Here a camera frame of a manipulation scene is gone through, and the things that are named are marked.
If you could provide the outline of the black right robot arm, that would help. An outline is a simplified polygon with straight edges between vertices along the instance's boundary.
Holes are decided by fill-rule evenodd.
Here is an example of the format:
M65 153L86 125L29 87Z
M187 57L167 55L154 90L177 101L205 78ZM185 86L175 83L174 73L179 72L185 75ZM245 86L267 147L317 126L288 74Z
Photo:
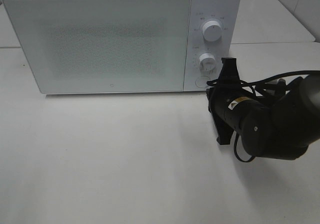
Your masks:
M319 140L320 73L301 70L259 81L240 79L235 58L222 58L208 82L208 110L220 145L241 142L250 160L295 160Z

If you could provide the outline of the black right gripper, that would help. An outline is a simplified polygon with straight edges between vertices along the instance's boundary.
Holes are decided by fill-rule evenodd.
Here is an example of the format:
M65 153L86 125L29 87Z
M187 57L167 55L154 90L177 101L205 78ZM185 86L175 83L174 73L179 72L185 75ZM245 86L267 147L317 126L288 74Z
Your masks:
M222 69L214 86L207 90L219 145L230 145L233 129L228 124L250 122L250 91L241 85L236 58L222 58Z

